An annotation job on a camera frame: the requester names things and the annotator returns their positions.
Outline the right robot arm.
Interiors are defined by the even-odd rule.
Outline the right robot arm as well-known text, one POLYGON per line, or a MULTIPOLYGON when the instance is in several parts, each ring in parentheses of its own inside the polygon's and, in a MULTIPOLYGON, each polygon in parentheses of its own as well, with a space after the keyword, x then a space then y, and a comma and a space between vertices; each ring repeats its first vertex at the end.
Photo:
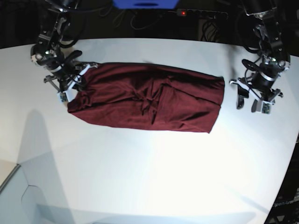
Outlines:
POLYGON ((47 11, 43 13, 40 34, 37 42, 31 47, 30 56, 33 63, 44 67, 51 74, 43 82, 51 84, 58 93, 68 89, 82 91, 86 80, 81 72, 87 63, 77 62, 82 51, 75 50, 65 56, 63 49, 73 47, 80 39, 86 26, 86 16, 79 33, 71 38, 65 32, 71 24, 71 13, 86 14, 96 12, 99 8, 81 8, 80 0, 48 0, 47 11))

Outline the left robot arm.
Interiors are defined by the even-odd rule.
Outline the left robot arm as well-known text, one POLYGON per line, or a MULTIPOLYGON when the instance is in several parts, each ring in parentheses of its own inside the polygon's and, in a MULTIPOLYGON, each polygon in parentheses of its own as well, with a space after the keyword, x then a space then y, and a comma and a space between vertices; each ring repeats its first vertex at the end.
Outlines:
POLYGON ((251 71, 250 76, 231 79, 230 84, 237 86, 236 108, 242 109, 244 100, 249 96, 254 97, 252 112, 270 114, 271 107, 275 104, 277 97, 283 97, 280 89, 273 89, 276 80, 281 73, 290 68, 291 60, 289 53, 285 50, 282 42, 282 33, 278 21, 277 6, 272 0, 243 0, 243 12, 247 16, 258 19, 254 32, 259 38, 258 49, 244 48, 259 56, 261 62, 242 60, 246 71, 251 71))

